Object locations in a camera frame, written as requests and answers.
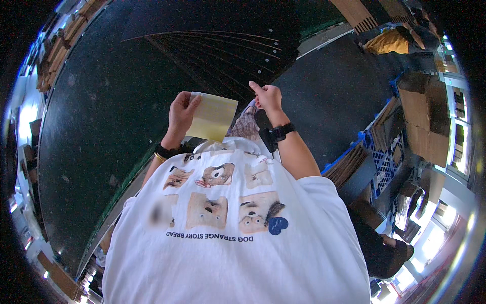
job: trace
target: floor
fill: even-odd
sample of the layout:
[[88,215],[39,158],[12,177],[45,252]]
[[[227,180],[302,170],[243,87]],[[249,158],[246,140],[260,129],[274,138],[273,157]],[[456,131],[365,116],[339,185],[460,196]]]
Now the floor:
[[[172,101],[163,97],[176,96],[181,83],[201,90],[148,42],[120,43],[128,16],[104,13],[86,31],[58,78],[44,121],[42,212],[52,248],[63,252],[62,264],[73,276],[107,207],[161,139]],[[273,82],[321,169],[385,105],[390,80],[406,67],[434,65],[423,57],[363,55],[354,39],[348,34],[305,55]]]

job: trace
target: hand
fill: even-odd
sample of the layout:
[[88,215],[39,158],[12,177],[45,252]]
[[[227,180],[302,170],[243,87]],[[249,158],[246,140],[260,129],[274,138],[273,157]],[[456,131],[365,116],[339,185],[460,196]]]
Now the hand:
[[391,247],[395,247],[397,244],[397,240],[387,236],[386,234],[380,233],[380,236],[383,238],[383,243],[390,245]]
[[250,88],[255,91],[255,105],[259,109],[264,109],[265,112],[282,111],[282,93],[276,86],[263,86],[260,88],[258,84],[253,81],[249,82]]
[[194,113],[201,103],[201,96],[196,96],[191,102],[191,92],[180,92],[171,103],[169,110],[169,128],[160,143],[164,148],[176,149],[186,136],[186,132],[192,125]]
[[407,30],[410,30],[412,27],[410,26],[410,24],[408,24],[408,22],[403,22],[401,24],[404,28],[406,28]]
[[249,82],[250,88],[255,91],[255,105],[259,109],[264,109],[272,127],[286,125],[290,122],[287,115],[282,110],[282,93],[276,86],[263,86],[260,88],[253,81]]

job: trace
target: black shirt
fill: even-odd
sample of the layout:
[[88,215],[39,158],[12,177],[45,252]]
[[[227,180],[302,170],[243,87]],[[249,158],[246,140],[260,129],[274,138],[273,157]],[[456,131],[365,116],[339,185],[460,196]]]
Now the black shirt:
[[421,49],[417,42],[414,40],[409,31],[403,26],[398,26],[397,30],[408,40],[408,53],[422,53],[422,52],[433,52],[440,45],[439,39],[432,34],[432,32],[423,26],[412,26],[412,29],[420,36],[422,42],[424,43],[425,49]]

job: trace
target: yellow paper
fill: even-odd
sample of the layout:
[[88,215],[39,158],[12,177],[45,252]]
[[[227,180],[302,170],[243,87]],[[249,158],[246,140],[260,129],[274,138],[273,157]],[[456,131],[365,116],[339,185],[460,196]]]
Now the yellow paper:
[[202,97],[201,104],[186,136],[222,142],[235,116],[238,101],[199,92],[191,93],[191,101],[197,95]]

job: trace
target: ceiling light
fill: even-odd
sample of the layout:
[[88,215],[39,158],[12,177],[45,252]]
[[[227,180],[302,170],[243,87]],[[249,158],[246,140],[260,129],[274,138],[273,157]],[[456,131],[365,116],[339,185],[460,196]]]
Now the ceiling light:
[[29,249],[30,245],[32,244],[32,241],[29,241],[27,245],[25,245],[25,250]]

